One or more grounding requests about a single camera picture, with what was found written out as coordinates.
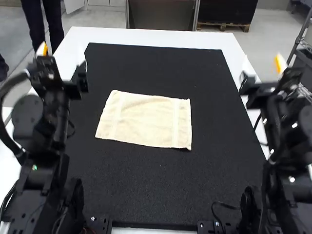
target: metal bracket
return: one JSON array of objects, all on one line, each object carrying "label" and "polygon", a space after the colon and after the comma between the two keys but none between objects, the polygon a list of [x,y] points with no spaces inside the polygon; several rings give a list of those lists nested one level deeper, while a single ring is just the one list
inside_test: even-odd
[{"label": "metal bracket", "polygon": [[87,220],[87,226],[94,230],[96,234],[111,234],[113,221],[108,215],[91,217]]},{"label": "metal bracket", "polygon": [[223,228],[225,233],[222,230],[220,223],[216,220],[214,221],[198,221],[197,223],[197,234],[237,234],[238,227],[233,223],[226,222],[223,223]]}]

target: cream towel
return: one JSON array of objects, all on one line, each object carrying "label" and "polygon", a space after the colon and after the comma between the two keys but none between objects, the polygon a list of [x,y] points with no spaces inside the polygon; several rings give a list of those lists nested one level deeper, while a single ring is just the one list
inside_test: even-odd
[{"label": "cream towel", "polygon": [[190,100],[113,90],[103,109],[96,138],[191,150]]}]

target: person's leg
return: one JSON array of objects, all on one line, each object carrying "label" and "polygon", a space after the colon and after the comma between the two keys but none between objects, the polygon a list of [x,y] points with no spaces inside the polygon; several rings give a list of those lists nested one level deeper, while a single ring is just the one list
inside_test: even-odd
[{"label": "person's leg", "polygon": [[60,0],[42,0],[42,2],[49,23],[51,47],[54,53],[64,39]]},{"label": "person's leg", "polygon": [[29,26],[29,34],[35,52],[45,41],[45,32],[40,0],[21,0]]},{"label": "person's leg", "polygon": [[8,76],[9,66],[0,54],[0,82],[4,81]]}]

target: white table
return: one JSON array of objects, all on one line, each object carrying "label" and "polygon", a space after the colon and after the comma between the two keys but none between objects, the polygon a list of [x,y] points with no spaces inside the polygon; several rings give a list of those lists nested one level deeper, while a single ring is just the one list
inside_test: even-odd
[{"label": "white table", "polygon": [[[219,49],[224,54],[237,88],[240,87],[239,75],[242,70],[247,71],[249,74],[256,74],[232,33],[72,27],[54,54],[59,73],[63,80],[71,79],[77,64],[84,57],[84,51],[90,42],[155,47]],[[247,97],[242,98],[242,101],[246,104]],[[248,111],[248,116],[253,125],[259,114],[260,111]],[[6,128],[12,135],[13,124],[11,121],[7,124]],[[259,123],[256,134],[260,141],[266,142],[262,122]],[[269,149],[262,147],[262,150],[267,157],[269,155]],[[0,142],[0,154],[0,201],[2,202],[5,195],[19,177],[20,165],[12,152],[2,142]],[[6,233],[7,228],[8,224],[3,225],[2,223],[0,234]],[[167,234],[172,232],[176,233],[177,231],[113,228],[113,234]]]}]

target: floor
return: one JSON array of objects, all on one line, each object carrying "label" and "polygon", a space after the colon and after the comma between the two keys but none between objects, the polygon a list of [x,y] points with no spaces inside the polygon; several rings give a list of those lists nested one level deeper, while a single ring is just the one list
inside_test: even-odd
[{"label": "floor", "polygon": [[[72,14],[63,13],[65,33],[71,26],[125,28],[125,13],[102,10],[78,10]],[[239,28],[228,27],[226,32],[234,33],[247,54],[251,64],[262,81],[276,80],[273,58],[277,53],[288,57],[294,40],[304,21],[304,14],[290,14],[280,10],[257,9],[249,33]],[[10,75],[25,68],[34,56],[28,34],[28,26],[21,8],[0,7],[0,53],[10,66]],[[203,31],[219,31],[216,27],[205,27]],[[49,44],[49,32],[46,32]],[[4,106],[13,106],[17,97],[29,91],[25,82],[10,93]]]}]

